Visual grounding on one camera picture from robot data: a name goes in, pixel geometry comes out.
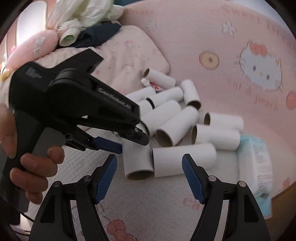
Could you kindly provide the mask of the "person's left hand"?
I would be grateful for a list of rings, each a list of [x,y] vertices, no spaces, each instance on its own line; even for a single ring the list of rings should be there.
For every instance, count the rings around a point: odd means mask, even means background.
[[[16,156],[16,122],[13,113],[5,104],[1,104],[1,145],[8,157]],[[47,178],[57,174],[58,165],[63,163],[64,158],[64,150],[57,146],[48,149],[46,158],[26,153],[20,159],[26,171],[12,168],[10,179],[25,191],[25,196],[30,202],[41,204],[43,192],[48,188]]]

